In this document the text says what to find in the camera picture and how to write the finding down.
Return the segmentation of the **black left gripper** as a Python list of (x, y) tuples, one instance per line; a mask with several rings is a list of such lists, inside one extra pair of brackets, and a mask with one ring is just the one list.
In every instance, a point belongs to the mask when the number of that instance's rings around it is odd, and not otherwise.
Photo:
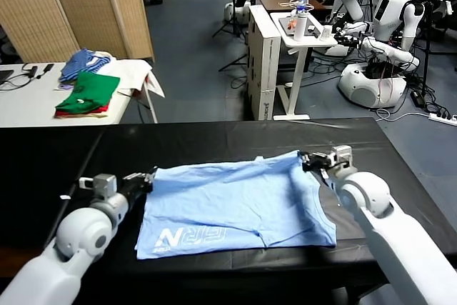
[(124, 176), (119, 193), (124, 196), (138, 196), (154, 190), (154, 172), (134, 172)]

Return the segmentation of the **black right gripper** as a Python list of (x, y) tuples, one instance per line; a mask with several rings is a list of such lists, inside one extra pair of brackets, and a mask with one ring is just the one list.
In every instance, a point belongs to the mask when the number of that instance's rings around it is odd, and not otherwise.
[(328, 171), (336, 165), (336, 154), (312, 154), (305, 151), (298, 152), (304, 172), (314, 172), (321, 177), (328, 177)]

